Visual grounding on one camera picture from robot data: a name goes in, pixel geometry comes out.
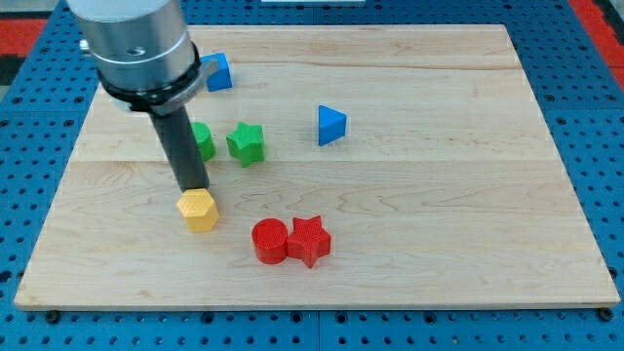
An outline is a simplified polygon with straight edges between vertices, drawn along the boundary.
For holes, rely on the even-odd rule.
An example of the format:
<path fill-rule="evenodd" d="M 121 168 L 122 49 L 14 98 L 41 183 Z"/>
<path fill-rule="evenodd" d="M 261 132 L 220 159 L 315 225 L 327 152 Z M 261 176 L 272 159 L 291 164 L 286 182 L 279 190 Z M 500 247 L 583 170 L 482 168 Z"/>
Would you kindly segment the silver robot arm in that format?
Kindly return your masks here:
<path fill-rule="evenodd" d="M 219 71 L 202 62 L 177 0 L 69 0 L 99 80 L 137 112 L 171 114 Z"/>

